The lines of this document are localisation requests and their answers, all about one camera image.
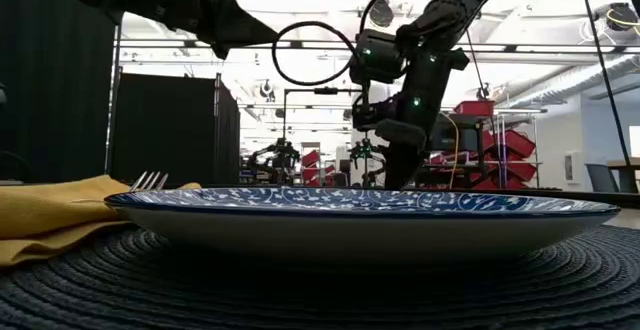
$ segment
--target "yellow napkin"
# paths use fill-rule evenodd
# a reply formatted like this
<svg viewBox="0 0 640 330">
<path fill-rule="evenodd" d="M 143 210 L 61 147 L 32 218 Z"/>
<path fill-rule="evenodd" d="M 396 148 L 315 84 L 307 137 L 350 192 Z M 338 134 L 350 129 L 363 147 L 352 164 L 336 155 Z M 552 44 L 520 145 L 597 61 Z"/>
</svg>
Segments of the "yellow napkin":
<svg viewBox="0 0 640 330">
<path fill-rule="evenodd" d="M 0 267 L 52 257 L 98 229 L 126 224 L 101 201 L 128 190 L 106 175 L 63 184 L 0 187 Z M 80 199 L 96 202 L 74 203 Z"/>
</svg>

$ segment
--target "plate rim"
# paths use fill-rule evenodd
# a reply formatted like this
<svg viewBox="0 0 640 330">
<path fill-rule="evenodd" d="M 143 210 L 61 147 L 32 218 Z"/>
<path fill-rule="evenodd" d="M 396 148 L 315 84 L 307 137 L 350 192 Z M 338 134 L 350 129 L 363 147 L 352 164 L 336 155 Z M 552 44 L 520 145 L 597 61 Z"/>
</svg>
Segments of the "plate rim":
<svg viewBox="0 0 640 330">
<path fill-rule="evenodd" d="M 234 187 L 219 187 L 211 189 L 232 189 Z M 352 190 L 341 188 L 321 188 L 323 190 Z M 185 191 L 193 191 L 201 189 L 185 189 Z M 465 194 L 465 192 L 453 192 L 456 194 Z M 524 212 L 518 210 L 509 211 L 487 211 L 487 212 L 475 212 L 470 211 L 441 211 L 441 212 L 427 212 L 427 211 L 388 211 L 388 210 L 375 210 L 375 211 L 344 211 L 344 210 L 332 210 L 332 209 L 301 209 L 294 207 L 282 207 L 272 209 L 259 209 L 245 206 L 229 206 L 229 207 L 207 207 L 198 205 L 171 205 L 171 204 L 154 204 L 154 203 L 132 203 L 125 201 L 115 201 L 114 198 L 120 195 L 128 193 L 119 193 L 107 196 L 104 202 L 111 208 L 130 208 L 136 210 L 148 210 L 148 211 L 171 211 L 176 213 L 197 213 L 197 214 L 217 214 L 217 215 L 244 215 L 244 216 L 278 216 L 278 217 L 303 217 L 303 218 L 356 218 L 356 219 L 542 219 L 542 218 L 568 218 L 568 217 L 591 217 L 591 216 L 609 216 L 617 215 L 621 208 L 616 205 L 600 203 L 595 201 L 586 200 L 573 200 L 581 201 L 592 204 L 602 205 L 600 209 L 590 210 L 565 210 L 565 211 L 537 211 L 537 212 Z M 482 195 L 494 195 L 494 196 L 510 196 L 505 194 L 482 194 Z M 527 197 L 534 199 L 562 199 L 547 198 L 540 196 L 524 196 L 513 195 L 517 197 Z"/>
</svg>

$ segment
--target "blue and white plate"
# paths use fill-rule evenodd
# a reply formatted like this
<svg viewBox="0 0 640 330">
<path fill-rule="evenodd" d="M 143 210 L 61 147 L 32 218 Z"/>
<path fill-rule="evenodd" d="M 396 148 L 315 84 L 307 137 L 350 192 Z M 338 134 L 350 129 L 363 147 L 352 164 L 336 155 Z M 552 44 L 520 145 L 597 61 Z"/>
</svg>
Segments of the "blue and white plate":
<svg viewBox="0 0 640 330">
<path fill-rule="evenodd" d="M 117 194 L 105 202 L 169 239 L 235 255 L 332 264 L 519 255 L 619 211 L 566 199 L 315 188 L 163 190 Z"/>
</svg>

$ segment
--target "black placemat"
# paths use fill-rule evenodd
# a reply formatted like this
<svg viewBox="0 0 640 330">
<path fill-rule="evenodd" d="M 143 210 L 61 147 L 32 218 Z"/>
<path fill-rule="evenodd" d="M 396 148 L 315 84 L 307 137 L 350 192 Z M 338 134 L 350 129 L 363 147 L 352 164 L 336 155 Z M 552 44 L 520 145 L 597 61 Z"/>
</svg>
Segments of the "black placemat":
<svg viewBox="0 0 640 330">
<path fill-rule="evenodd" d="M 144 230 L 0 277 L 0 328 L 639 329 L 640 231 L 420 275 L 229 263 Z"/>
</svg>

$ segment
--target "fork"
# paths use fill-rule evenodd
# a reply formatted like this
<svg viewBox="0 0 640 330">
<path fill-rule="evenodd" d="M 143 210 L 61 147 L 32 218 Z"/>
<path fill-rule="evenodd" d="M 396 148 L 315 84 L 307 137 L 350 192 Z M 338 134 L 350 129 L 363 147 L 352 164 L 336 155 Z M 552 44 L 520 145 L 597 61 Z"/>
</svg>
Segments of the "fork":
<svg viewBox="0 0 640 330">
<path fill-rule="evenodd" d="M 169 178 L 169 174 L 165 173 L 162 175 L 162 172 L 143 172 L 142 175 L 131 185 L 129 188 L 129 192 L 140 192 L 140 191 L 149 191 L 149 190 L 162 190 L 164 184 L 167 182 Z M 73 204 L 81 204 L 81 203 L 104 203 L 102 200 L 89 200 L 89 199 L 80 199 L 71 201 Z"/>
</svg>

